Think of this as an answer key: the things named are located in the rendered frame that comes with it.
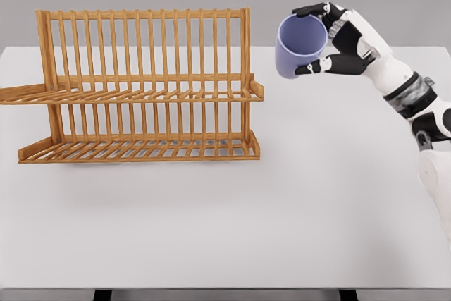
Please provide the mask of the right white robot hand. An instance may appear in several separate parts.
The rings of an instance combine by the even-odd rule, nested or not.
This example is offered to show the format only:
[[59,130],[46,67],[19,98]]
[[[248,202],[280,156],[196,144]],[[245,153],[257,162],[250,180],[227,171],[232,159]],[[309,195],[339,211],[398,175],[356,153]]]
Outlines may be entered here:
[[331,2],[303,6],[292,10],[298,18],[313,15],[324,24],[336,54],[316,59],[295,69],[295,75],[335,73],[361,75],[375,59],[391,53],[376,30],[356,11]]

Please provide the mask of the lavender blue cup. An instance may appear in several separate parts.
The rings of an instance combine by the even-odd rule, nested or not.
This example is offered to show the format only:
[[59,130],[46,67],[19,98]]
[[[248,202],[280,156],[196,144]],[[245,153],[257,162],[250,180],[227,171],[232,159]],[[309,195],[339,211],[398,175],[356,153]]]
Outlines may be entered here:
[[302,18],[292,14],[278,27],[275,63],[279,75],[294,79],[295,69],[320,57],[328,43],[326,27],[315,16]]

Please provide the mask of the wooden two-tier dish rack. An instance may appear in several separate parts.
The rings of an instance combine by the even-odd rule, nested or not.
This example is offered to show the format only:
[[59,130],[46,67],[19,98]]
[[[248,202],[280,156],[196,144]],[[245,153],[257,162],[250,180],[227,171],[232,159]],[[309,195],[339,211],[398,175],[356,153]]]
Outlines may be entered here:
[[36,12],[43,81],[0,105],[45,105],[21,163],[257,160],[250,10]]

